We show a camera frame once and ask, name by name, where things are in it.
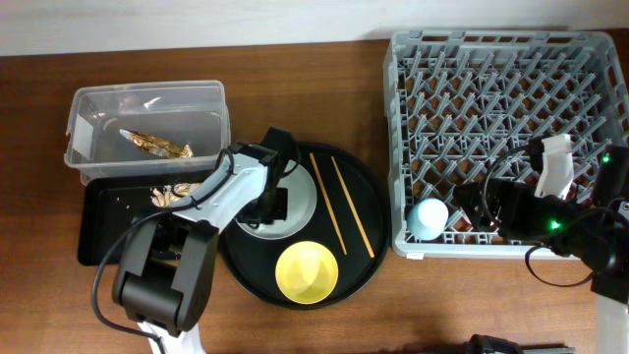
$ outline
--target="green light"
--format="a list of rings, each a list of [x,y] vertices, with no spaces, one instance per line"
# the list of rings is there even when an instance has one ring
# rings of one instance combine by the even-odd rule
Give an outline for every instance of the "green light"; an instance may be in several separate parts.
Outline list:
[[[551,220],[550,221],[550,230],[556,230],[559,227],[561,227],[561,224],[558,223],[556,220]]]

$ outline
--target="yellow bowl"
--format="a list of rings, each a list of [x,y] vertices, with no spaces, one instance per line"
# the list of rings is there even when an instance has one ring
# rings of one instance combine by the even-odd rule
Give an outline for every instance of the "yellow bowl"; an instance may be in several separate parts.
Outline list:
[[[334,255],[317,242],[298,242],[277,260],[275,280],[287,298],[298,304],[314,304],[327,297],[338,280]]]

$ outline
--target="white wall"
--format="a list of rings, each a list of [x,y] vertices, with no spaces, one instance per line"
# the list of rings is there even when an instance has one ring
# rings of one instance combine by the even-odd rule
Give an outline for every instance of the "white wall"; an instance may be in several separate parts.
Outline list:
[[[627,0],[0,0],[0,55],[629,27]]]

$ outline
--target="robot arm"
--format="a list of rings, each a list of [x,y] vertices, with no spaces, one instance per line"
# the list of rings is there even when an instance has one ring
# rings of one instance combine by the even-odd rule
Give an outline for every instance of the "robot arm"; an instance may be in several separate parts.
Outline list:
[[[269,223],[286,217],[286,191],[277,183],[296,148],[290,134],[273,128],[261,145],[230,146],[229,160],[223,158],[200,187],[171,205],[170,215],[129,238],[112,297],[130,320],[164,328],[172,337],[195,327],[209,299],[218,235],[234,218]],[[153,259],[156,249],[179,253],[179,265]]]
[[[534,150],[529,150],[532,162]],[[472,183],[455,187],[454,198],[477,229],[491,229],[481,208],[485,198],[499,219],[500,236],[534,241],[559,256],[579,258],[593,271],[591,290],[599,295],[599,352],[629,353],[629,148],[605,151],[593,189],[596,208],[560,198],[565,193],[556,181],[570,175],[559,171],[542,174],[554,186],[547,189],[551,193],[540,193],[539,186],[536,191],[531,185],[489,179],[486,196],[478,193],[480,183]]]

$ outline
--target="black round tray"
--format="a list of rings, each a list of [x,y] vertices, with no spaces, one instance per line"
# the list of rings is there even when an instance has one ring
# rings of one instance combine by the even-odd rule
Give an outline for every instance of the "black round tray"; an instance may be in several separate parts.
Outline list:
[[[316,180],[311,152],[334,210],[347,256],[343,254]],[[232,222],[220,236],[219,250],[238,282],[259,299],[287,309],[314,310],[348,298],[372,278],[384,260],[391,239],[390,211],[388,198],[380,190],[373,173],[358,158],[339,148],[313,143],[300,143],[300,153],[301,165],[311,174],[316,185],[316,208],[310,222],[301,231],[280,240],[259,239]],[[334,156],[338,164],[363,223],[375,255],[373,259],[367,251],[330,156]],[[279,256],[289,246],[301,241],[315,241],[327,247],[339,267],[338,281],[332,293],[311,305],[290,301],[275,282],[275,265]]]

